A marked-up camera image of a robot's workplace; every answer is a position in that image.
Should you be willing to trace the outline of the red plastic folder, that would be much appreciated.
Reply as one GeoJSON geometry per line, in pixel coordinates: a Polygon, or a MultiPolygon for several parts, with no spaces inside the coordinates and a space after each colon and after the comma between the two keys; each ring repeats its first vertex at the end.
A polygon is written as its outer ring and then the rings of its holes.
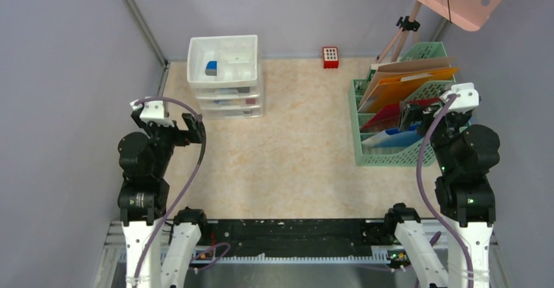
{"type": "Polygon", "coordinates": [[[406,102],[402,100],[397,104],[389,104],[383,107],[373,118],[369,119],[363,126],[360,126],[360,131],[363,133],[378,132],[384,129],[396,128],[399,124],[402,105],[416,104],[419,106],[429,106],[439,101],[438,97],[429,99],[420,99],[406,102]]]}

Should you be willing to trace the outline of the green plastic file rack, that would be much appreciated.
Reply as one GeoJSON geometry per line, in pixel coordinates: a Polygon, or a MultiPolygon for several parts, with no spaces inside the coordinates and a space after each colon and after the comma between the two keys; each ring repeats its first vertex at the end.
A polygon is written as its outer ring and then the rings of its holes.
{"type": "MultiPolygon", "coordinates": [[[[400,61],[411,61],[435,57],[447,57],[442,42],[420,42],[413,45],[400,61]]],[[[430,101],[438,101],[438,97],[448,84],[455,83],[454,77],[444,81],[430,81],[417,88],[412,94],[405,97],[409,103],[430,105],[430,101]]],[[[351,133],[355,165],[358,167],[414,167],[417,163],[421,139],[408,143],[396,142],[392,145],[369,147],[362,142],[379,132],[395,129],[400,123],[400,103],[387,105],[377,114],[358,113],[358,106],[362,100],[367,79],[355,79],[350,83],[348,104],[350,106],[351,133]]],[[[427,167],[435,161],[431,145],[426,147],[423,166],[427,167]]]]}

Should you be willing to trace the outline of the orange folder binder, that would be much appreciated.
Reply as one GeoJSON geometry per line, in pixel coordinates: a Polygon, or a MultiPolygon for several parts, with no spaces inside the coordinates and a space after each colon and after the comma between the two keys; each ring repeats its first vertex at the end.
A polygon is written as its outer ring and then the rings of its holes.
{"type": "Polygon", "coordinates": [[[397,74],[377,72],[369,82],[357,112],[376,114],[384,106],[407,98],[427,82],[450,80],[458,70],[458,67],[446,67],[397,74]]]}

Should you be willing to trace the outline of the white plastic drawer organizer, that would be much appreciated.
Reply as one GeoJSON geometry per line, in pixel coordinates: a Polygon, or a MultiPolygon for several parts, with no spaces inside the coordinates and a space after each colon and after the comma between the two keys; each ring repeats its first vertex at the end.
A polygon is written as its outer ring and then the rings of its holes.
{"type": "Polygon", "coordinates": [[[264,111],[263,68],[257,35],[193,37],[187,55],[187,82],[206,119],[262,117],[264,111]],[[218,62],[217,76],[206,76],[208,61],[218,62]],[[221,88],[250,87],[249,94],[222,95],[221,88]],[[239,100],[233,106],[218,106],[215,100],[239,100]],[[246,105],[246,99],[257,99],[246,105]]]}

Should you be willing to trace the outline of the black marker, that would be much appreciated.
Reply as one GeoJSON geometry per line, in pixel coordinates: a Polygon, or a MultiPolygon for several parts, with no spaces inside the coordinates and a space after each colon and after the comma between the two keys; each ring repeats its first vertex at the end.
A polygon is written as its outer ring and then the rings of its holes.
{"type": "Polygon", "coordinates": [[[249,94],[250,87],[221,88],[221,89],[218,89],[217,92],[218,94],[222,94],[222,95],[249,94]]]}

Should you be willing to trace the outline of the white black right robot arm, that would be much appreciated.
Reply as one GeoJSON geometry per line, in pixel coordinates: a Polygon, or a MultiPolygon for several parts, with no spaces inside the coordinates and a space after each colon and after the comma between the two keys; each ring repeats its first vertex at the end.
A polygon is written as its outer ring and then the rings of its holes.
{"type": "Polygon", "coordinates": [[[496,220],[495,195],[487,179],[500,161],[498,135],[470,124],[479,105],[476,93],[451,93],[430,108],[406,105],[406,121],[421,118],[422,143],[415,178],[424,204],[448,233],[448,263],[442,265],[423,232],[418,213],[403,203],[385,215],[383,235],[401,244],[420,287],[488,287],[489,243],[496,220]],[[423,185],[423,160],[431,147],[441,170],[435,182],[437,207],[423,185]]]}

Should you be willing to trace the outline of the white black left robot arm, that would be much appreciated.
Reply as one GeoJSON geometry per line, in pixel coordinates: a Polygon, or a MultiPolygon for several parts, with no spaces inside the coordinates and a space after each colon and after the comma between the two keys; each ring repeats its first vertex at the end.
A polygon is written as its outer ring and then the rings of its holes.
{"type": "Polygon", "coordinates": [[[143,122],[131,115],[140,132],[129,133],[118,144],[123,183],[118,196],[120,221],[126,245],[128,287],[183,287],[195,246],[207,241],[210,231],[204,210],[189,207],[172,220],[169,249],[161,255],[161,230],[173,209],[167,204],[169,184],[164,175],[176,147],[201,145],[204,124],[192,114],[182,114],[187,128],[143,122]]]}

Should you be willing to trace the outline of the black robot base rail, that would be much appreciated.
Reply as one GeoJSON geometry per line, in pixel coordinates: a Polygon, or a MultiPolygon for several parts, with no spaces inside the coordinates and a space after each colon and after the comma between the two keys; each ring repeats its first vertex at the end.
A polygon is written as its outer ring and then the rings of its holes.
{"type": "Polygon", "coordinates": [[[382,219],[220,219],[202,230],[200,246],[227,242],[227,257],[370,257],[397,246],[382,219]]]}

